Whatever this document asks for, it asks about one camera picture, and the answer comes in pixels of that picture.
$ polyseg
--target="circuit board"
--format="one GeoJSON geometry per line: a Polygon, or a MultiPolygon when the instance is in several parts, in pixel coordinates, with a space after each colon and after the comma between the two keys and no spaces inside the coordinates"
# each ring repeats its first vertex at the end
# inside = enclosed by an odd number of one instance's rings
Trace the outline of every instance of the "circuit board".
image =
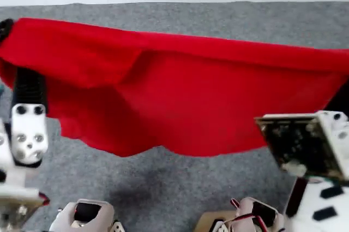
{"type": "Polygon", "coordinates": [[[294,161],[306,166],[306,177],[345,179],[317,116],[255,120],[279,167],[294,161]]]}

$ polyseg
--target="black connector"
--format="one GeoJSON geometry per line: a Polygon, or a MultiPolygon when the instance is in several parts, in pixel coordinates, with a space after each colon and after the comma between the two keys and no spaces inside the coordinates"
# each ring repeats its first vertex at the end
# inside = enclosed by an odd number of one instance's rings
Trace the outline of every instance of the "black connector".
{"type": "MultiPolygon", "coordinates": [[[[45,112],[48,113],[45,78],[33,70],[18,67],[11,107],[16,104],[40,104],[45,107],[45,112]]],[[[35,113],[42,114],[43,108],[38,106],[35,108],[35,113]]]]}

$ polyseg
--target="electronic component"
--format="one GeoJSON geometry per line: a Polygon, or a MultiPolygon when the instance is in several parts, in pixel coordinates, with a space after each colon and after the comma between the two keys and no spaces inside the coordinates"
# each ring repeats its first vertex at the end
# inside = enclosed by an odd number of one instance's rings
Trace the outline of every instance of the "electronic component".
{"type": "Polygon", "coordinates": [[[334,111],[256,118],[279,167],[293,176],[349,178],[349,123],[334,111]]]}

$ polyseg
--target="white robot part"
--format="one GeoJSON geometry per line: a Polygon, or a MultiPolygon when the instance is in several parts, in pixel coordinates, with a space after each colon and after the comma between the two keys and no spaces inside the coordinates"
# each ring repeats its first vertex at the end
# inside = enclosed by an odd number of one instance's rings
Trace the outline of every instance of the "white robot part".
{"type": "MultiPolygon", "coordinates": [[[[268,232],[279,232],[284,229],[284,217],[275,208],[251,197],[240,201],[237,208],[236,217],[252,213],[260,216],[266,225],[268,232]]],[[[263,231],[259,224],[252,221],[252,218],[241,219],[232,223],[235,232],[261,232],[263,231]]]]}
{"type": "Polygon", "coordinates": [[[12,108],[11,150],[24,165],[39,162],[49,143],[45,107],[40,104],[16,104],[12,108]]]}
{"type": "Polygon", "coordinates": [[[54,232],[125,232],[120,222],[113,222],[114,208],[104,201],[80,199],[70,202],[50,226],[54,232]]]}
{"type": "Polygon", "coordinates": [[[302,180],[296,181],[288,202],[285,213],[286,231],[346,231],[349,188],[328,181],[309,182],[303,186],[302,183],[302,180]]]}

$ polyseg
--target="screw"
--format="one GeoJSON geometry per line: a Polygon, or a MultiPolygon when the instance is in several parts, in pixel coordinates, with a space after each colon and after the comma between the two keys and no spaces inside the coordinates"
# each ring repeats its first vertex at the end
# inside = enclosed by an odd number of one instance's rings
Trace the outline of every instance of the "screw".
{"type": "Polygon", "coordinates": [[[24,141],[26,141],[26,139],[27,139],[27,137],[24,134],[18,134],[17,135],[17,141],[18,142],[24,142],[24,141]]]}
{"type": "Polygon", "coordinates": [[[43,112],[44,112],[44,109],[43,109],[42,106],[36,106],[36,107],[34,108],[34,113],[35,113],[36,115],[41,115],[43,112]]]}
{"type": "Polygon", "coordinates": [[[348,136],[347,132],[340,132],[339,135],[338,135],[338,138],[339,139],[344,139],[348,136]]]}
{"type": "Polygon", "coordinates": [[[314,130],[314,125],[313,124],[307,124],[305,126],[305,129],[308,131],[308,132],[312,132],[314,130]]]}
{"type": "Polygon", "coordinates": [[[44,139],[43,135],[40,135],[40,134],[35,135],[34,138],[36,142],[42,142],[44,139]]]}
{"type": "Polygon", "coordinates": [[[27,112],[27,109],[23,105],[20,105],[17,107],[16,111],[18,114],[23,115],[27,112]]]}
{"type": "Polygon", "coordinates": [[[43,153],[41,153],[40,151],[35,152],[35,157],[36,157],[37,159],[41,159],[42,156],[43,156],[43,153]]]}
{"type": "Polygon", "coordinates": [[[335,119],[335,120],[340,119],[340,114],[335,114],[335,115],[333,116],[333,119],[335,119]]]}
{"type": "Polygon", "coordinates": [[[18,214],[25,216],[28,212],[28,208],[24,205],[21,205],[18,210],[17,210],[18,214]]]}
{"type": "Polygon", "coordinates": [[[22,150],[17,151],[17,158],[18,159],[24,159],[26,154],[22,150]]]}

